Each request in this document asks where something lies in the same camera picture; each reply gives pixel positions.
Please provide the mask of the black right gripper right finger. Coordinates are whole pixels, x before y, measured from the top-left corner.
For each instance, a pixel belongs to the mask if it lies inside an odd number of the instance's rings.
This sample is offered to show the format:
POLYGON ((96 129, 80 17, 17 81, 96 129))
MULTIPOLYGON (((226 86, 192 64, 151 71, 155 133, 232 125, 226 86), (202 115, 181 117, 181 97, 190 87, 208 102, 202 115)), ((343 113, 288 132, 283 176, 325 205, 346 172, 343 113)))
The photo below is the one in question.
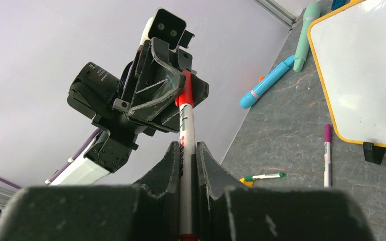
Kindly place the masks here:
POLYGON ((359 204, 318 188, 247 187, 196 146, 201 240, 374 240, 359 204))

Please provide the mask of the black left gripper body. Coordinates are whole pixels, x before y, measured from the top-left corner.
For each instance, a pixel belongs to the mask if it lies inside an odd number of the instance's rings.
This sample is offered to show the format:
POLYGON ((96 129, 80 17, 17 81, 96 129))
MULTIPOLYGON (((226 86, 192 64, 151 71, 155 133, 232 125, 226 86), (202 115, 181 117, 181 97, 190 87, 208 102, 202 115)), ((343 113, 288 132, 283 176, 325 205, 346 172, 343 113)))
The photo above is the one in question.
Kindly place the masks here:
MULTIPOLYGON (((139 48, 134 59, 126 65, 121 77, 116 77, 97 64, 88 62, 71 83, 67 97, 68 105, 90 120, 95 117, 102 119, 104 122, 99 125, 101 129, 115 126, 132 133, 146 133, 150 136, 157 131, 169 133, 161 120, 138 120, 129 116, 137 83, 137 79, 133 77, 133 66, 138 53, 139 48)), ((191 53, 182 49, 170 51, 169 58, 171 64, 181 71, 182 77, 183 71, 195 75, 191 53)))

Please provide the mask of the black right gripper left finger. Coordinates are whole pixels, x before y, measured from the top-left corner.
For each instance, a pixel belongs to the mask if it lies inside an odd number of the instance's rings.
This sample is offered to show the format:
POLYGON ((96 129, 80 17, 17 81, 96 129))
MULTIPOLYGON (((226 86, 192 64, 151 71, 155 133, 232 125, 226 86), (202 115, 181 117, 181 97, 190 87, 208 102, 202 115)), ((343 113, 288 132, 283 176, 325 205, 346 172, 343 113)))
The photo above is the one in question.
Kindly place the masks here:
POLYGON ((178 163, 164 157, 131 185, 30 187, 0 215, 0 240, 178 240, 178 163))

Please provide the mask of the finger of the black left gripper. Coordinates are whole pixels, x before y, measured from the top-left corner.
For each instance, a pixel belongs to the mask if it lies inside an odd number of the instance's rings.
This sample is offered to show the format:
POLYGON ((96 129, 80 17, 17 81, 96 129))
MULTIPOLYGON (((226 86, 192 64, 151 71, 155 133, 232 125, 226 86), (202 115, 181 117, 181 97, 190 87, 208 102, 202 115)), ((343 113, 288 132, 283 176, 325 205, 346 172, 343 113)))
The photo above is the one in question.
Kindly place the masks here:
POLYGON ((166 121, 176 115, 175 99, 184 86, 181 71, 170 62, 169 43, 153 37, 139 48, 133 66, 137 79, 129 116, 141 121, 166 121))
POLYGON ((182 75, 185 77, 185 85, 181 94, 173 98, 169 102, 169 106, 161 113, 162 125, 168 129, 168 132, 177 133, 180 131, 181 121, 187 119, 187 110, 184 108, 180 112, 180 107, 184 103, 189 103, 192 108, 203 102, 209 95, 209 85, 203 80, 199 79, 194 74, 183 71, 182 75))

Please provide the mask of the red capped whiteboard marker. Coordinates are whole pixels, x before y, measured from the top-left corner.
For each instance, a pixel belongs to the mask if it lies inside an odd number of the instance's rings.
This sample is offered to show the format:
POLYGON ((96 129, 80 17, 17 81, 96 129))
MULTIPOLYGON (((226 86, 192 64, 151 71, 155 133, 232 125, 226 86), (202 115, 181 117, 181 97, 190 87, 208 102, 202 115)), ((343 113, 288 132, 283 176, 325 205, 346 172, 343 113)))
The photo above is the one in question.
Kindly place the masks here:
POLYGON ((196 142, 193 114, 192 74, 185 76, 184 89, 176 99, 180 121, 180 162, 179 162, 179 239, 198 240, 195 230, 195 184, 194 173, 196 164, 196 142))

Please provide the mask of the purple capped whiteboard marker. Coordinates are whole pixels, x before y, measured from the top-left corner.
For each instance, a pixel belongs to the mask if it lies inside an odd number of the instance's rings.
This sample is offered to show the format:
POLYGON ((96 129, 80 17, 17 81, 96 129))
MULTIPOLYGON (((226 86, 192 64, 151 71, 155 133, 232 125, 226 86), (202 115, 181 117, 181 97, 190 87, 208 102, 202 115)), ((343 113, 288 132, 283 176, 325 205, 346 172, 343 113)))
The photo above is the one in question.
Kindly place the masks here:
POLYGON ((324 187, 331 187, 331 125, 324 124, 324 187))

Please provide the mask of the white whiteboard orange frame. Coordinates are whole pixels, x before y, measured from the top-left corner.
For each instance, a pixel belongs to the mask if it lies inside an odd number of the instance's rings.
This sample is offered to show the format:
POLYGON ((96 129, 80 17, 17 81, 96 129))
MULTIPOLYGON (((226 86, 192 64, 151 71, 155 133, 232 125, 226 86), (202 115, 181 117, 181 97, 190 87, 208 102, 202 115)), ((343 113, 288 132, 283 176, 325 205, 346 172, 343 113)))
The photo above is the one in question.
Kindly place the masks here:
POLYGON ((386 1, 351 1, 314 20, 308 41, 333 129, 362 146, 365 160, 386 153, 386 1))

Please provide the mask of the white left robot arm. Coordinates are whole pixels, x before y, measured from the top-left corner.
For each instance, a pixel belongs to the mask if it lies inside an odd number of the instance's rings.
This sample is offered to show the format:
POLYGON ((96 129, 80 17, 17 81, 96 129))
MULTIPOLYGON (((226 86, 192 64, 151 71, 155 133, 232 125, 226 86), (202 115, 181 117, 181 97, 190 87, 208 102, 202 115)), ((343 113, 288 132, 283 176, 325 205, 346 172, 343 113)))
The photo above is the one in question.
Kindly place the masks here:
POLYGON ((192 83, 193 105, 203 102, 209 85, 197 78, 193 55, 153 38, 137 50, 121 77, 88 62, 72 82, 67 103, 96 127, 81 148, 47 185, 88 185, 124 166, 139 134, 178 133, 177 98, 192 83))

